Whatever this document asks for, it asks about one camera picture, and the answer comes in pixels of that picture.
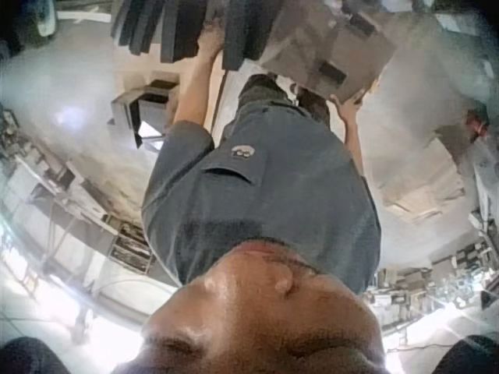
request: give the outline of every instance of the cable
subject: cable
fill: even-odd
[[[389,349],[387,351],[387,355],[389,353],[395,353],[395,352],[409,352],[409,351],[421,351],[423,349],[435,347],[435,348],[452,348],[454,347],[454,344],[428,344],[428,345],[423,345],[422,347],[411,347],[411,348],[406,348],[406,349],[401,349],[401,348],[394,348],[394,349]]]

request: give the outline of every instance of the logo patch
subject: logo patch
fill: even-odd
[[[255,154],[255,149],[252,146],[235,146],[231,152],[233,157],[250,158]]]

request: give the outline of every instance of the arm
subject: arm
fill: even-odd
[[[180,121],[203,125],[208,109],[210,77],[214,61],[223,46],[221,25],[210,25],[200,36],[198,55],[193,61],[193,74],[186,92],[179,99],[174,123]]]
[[[362,159],[362,149],[360,148],[359,129],[357,127],[357,111],[362,106],[364,91],[353,98],[340,104],[336,97],[332,97],[333,103],[338,112],[338,116],[345,124],[345,146],[352,154],[357,171],[364,176],[364,164]]]

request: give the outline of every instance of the shirt pocket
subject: shirt pocket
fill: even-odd
[[[217,177],[220,183],[231,183],[236,177],[250,185],[259,187],[264,180],[267,152],[248,145],[229,146],[217,149],[205,159],[201,170],[205,175]]]

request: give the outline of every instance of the bright light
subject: bright light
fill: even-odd
[[[398,352],[393,352],[387,355],[384,361],[384,366],[390,374],[405,374],[400,358],[398,357]]]
[[[480,282],[476,282],[476,283],[474,283],[474,284],[473,284],[473,290],[474,290],[475,292],[481,292],[481,291],[483,291],[483,286],[482,286],[482,284],[481,284]]]
[[[444,327],[451,319],[460,316],[454,304],[446,304],[444,309],[424,316],[419,321],[407,327],[408,345],[417,344],[429,339],[438,329]]]
[[[151,136],[161,136],[161,134],[153,126],[149,125],[145,121],[142,121],[139,127],[139,136],[141,138],[148,138]]]
[[[34,297],[46,313],[66,326],[74,326],[76,317],[80,313],[80,304],[61,288],[39,279]]]
[[[142,343],[143,338],[138,332],[97,317],[92,324],[87,347],[95,362],[110,372],[117,364],[133,360],[139,354]]]
[[[22,281],[28,268],[28,263],[24,257],[19,254],[17,249],[11,248],[10,251],[5,253],[4,259],[7,266],[14,273],[14,277],[16,277],[19,281]]]
[[[400,333],[392,333],[383,338],[384,351],[396,349],[400,345]]]

